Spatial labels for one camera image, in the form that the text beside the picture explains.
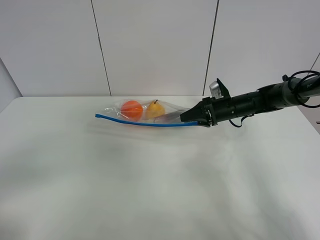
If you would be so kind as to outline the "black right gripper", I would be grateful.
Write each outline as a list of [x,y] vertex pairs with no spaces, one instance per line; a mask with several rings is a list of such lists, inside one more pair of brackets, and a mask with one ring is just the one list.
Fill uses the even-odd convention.
[[218,124],[215,104],[217,100],[214,97],[205,97],[194,107],[183,112],[180,120],[184,123],[197,122],[198,126],[212,127]]

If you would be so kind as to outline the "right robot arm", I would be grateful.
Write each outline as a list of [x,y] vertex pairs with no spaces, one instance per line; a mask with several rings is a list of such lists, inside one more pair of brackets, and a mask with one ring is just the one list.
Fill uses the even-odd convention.
[[242,125],[232,120],[257,114],[269,113],[288,107],[304,106],[315,109],[319,105],[308,105],[311,97],[320,95],[320,73],[314,70],[298,71],[291,76],[283,75],[282,82],[271,84],[256,91],[231,96],[226,86],[217,79],[210,86],[211,97],[180,115],[180,120],[189,125],[211,127],[229,121],[236,128]]

